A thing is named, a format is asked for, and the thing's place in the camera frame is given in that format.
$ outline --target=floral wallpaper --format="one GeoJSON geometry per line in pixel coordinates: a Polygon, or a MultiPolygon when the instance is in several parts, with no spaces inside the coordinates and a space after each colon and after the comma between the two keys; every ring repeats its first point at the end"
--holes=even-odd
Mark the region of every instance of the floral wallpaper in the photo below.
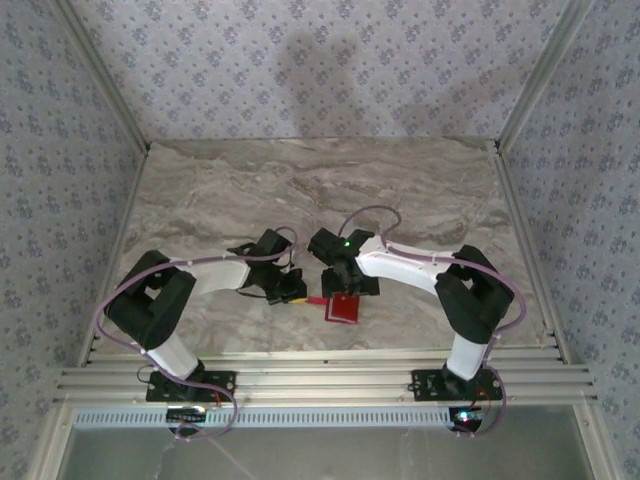
{"type": "Polygon", "coordinates": [[[77,360],[139,154],[46,0],[0,2],[0,478],[77,360]]]}
{"type": "Polygon", "coordinates": [[[72,0],[147,141],[496,138],[565,0],[72,0]]]}
{"type": "Polygon", "coordinates": [[[597,0],[509,152],[568,339],[640,479],[640,4],[597,0]]]}

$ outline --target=marble surface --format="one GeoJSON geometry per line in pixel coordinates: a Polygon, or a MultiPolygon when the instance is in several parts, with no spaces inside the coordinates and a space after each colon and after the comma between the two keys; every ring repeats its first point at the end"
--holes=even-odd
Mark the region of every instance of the marble surface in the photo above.
{"type": "MultiPolygon", "coordinates": [[[[535,301],[497,174],[484,140],[473,138],[226,140],[153,144],[126,234],[118,278],[149,249],[196,258],[257,240],[288,225],[301,239],[295,263],[311,295],[324,266],[306,251],[324,226],[337,231],[372,203],[399,209],[390,239],[434,250],[479,247],[525,293],[530,313],[503,344],[540,345],[535,301]]],[[[354,226],[380,231],[392,218],[373,211],[354,226]]],[[[381,280],[361,301],[359,323],[324,321],[312,305],[268,306],[233,291],[192,297],[178,332],[198,354],[230,351],[449,348],[453,331],[438,300],[381,280]]],[[[517,315],[513,305],[507,318],[517,315]]],[[[111,331],[114,326],[108,322],[111,331]]],[[[101,353],[118,347],[98,341],[101,353]]]]}

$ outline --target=black mounting bracket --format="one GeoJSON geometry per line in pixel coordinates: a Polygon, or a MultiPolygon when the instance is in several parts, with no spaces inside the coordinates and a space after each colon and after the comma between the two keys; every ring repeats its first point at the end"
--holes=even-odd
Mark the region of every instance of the black mounting bracket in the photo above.
{"type": "Polygon", "coordinates": [[[465,388],[457,392],[452,391],[447,383],[443,369],[413,370],[407,389],[413,392],[416,402],[502,400],[500,383],[491,370],[480,370],[473,379],[465,382],[465,388]]]}
{"type": "MultiPolygon", "coordinates": [[[[224,388],[231,394],[236,389],[236,372],[203,371],[198,383],[224,388]]],[[[188,388],[172,382],[160,372],[153,372],[147,385],[147,402],[194,402],[194,403],[230,403],[224,395],[206,388],[188,388]]]]}

